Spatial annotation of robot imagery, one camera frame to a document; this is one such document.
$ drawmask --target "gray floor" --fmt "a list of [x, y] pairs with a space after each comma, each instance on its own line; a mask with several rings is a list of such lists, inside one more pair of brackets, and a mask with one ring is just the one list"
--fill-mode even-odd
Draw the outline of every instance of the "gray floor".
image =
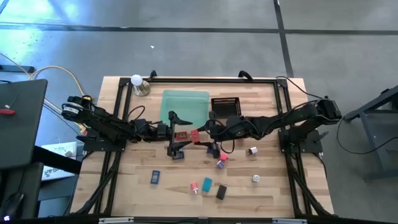
[[[280, 0], [280, 6], [286, 29], [398, 30], [395, 0]], [[0, 25], [10, 23], [277, 29], [271, 0], [10, 0]], [[18, 63], [68, 68], [93, 96], [105, 75], [148, 75], [153, 69], [162, 76], [235, 77], [240, 70], [254, 77], [286, 75], [278, 34], [0, 30], [0, 40], [1, 52]], [[309, 92], [336, 100], [344, 114], [398, 84], [396, 35], [287, 35], [287, 43], [294, 76], [305, 79]], [[49, 81], [47, 98], [57, 105], [80, 94], [60, 70], [40, 77]], [[398, 222], [398, 181], [365, 182], [363, 176], [377, 169], [375, 155], [343, 151], [335, 141], [336, 129], [320, 128], [329, 131], [323, 140], [324, 160], [336, 214]], [[44, 110], [38, 145], [73, 141], [74, 136]], [[341, 141], [352, 151], [369, 150], [358, 121], [342, 125]], [[40, 215], [53, 215], [48, 211], [40, 210]]]

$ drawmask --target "black basket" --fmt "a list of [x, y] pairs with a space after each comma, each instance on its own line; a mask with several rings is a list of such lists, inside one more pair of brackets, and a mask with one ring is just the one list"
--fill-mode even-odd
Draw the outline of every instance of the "black basket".
[[211, 110], [217, 114], [218, 118], [242, 115], [239, 97], [212, 98]]

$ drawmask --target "wooden table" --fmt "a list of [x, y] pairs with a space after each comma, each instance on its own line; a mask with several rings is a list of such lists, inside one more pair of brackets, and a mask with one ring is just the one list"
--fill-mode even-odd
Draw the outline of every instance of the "wooden table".
[[[112, 113], [120, 77], [104, 77], [98, 106]], [[292, 79], [305, 89], [303, 79]], [[245, 116], [274, 116], [277, 114], [272, 85], [238, 83], [152, 83], [149, 95], [133, 94], [130, 108], [144, 105], [142, 115], [149, 121], [160, 119], [160, 105], [164, 90], [208, 91], [210, 98], [238, 96]], [[292, 106], [307, 101], [306, 94], [289, 83]], [[125, 94], [121, 100], [123, 109]], [[135, 111], [130, 119], [140, 113]], [[208, 138], [201, 135], [201, 140]], [[292, 199], [284, 155], [280, 153], [276, 131], [261, 141], [245, 139], [236, 141], [235, 151], [229, 155], [225, 169], [217, 169], [217, 162], [206, 147], [192, 144], [185, 148], [185, 159], [173, 161], [166, 155], [167, 142], [127, 144], [122, 154], [118, 181], [114, 195], [112, 216], [153, 217], [293, 217]], [[256, 146], [259, 152], [249, 156], [246, 150]], [[231, 142], [223, 147], [231, 149]], [[83, 206], [97, 187], [104, 152], [95, 152], [84, 160], [78, 179], [72, 211]], [[308, 187], [318, 201], [331, 213], [328, 184], [321, 162], [312, 154], [303, 154], [303, 164]], [[160, 171], [158, 185], [150, 184], [153, 170]], [[259, 183], [252, 182], [254, 174], [260, 175]], [[191, 182], [213, 179], [209, 193], [195, 195]], [[215, 197], [218, 186], [228, 187], [224, 200]], [[304, 211], [302, 194], [299, 202]], [[108, 189], [104, 191], [103, 208]]]

